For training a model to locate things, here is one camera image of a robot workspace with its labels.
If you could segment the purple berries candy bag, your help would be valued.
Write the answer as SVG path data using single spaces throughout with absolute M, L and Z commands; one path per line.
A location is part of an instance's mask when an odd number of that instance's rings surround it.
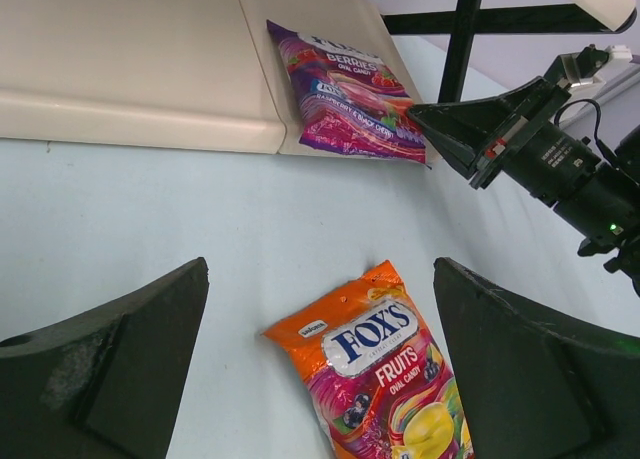
M 299 145 L 427 163 L 427 141 L 407 114 L 414 101 L 380 57 L 270 20 L 266 26 L 302 120 Z

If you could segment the orange fruits candy bag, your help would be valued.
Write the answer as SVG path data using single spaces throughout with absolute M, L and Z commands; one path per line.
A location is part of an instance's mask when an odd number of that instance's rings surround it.
M 390 261 L 269 327 L 338 458 L 472 458 L 454 373 Z

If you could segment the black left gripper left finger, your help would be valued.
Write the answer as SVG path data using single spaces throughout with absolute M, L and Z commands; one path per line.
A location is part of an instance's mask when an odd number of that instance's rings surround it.
M 208 296 L 194 259 L 1 343 L 4 458 L 163 458 Z

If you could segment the beige three-tier shelf rack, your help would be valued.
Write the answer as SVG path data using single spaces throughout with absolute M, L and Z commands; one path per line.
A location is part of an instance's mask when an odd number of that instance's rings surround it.
M 269 22 L 379 56 L 418 98 L 367 0 L 1 0 L 1 134 L 306 154 Z

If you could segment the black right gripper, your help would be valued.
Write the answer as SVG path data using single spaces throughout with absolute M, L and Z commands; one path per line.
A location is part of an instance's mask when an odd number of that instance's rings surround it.
M 485 189 L 504 173 L 534 198 L 555 204 L 601 164 L 587 144 L 551 121 L 568 99 L 568 92 L 538 77 L 485 99 L 414 105 L 407 115 L 472 188 Z

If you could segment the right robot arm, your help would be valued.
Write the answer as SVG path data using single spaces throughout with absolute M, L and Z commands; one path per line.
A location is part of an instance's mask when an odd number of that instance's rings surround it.
M 569 92 L 542 77 L 494 97 L 407 111 L 474 189 L 505 174 L 583 237 L 578 254 L 614 252 L 604 268 L 639 283 L 639 178 L 617 152 L 595 154 L 559 127 Z

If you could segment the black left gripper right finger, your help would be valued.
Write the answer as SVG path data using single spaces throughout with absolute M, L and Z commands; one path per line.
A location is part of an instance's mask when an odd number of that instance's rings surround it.
M 450 258 L 434 293 L 478 458 L 636 458 L 639 340 Z

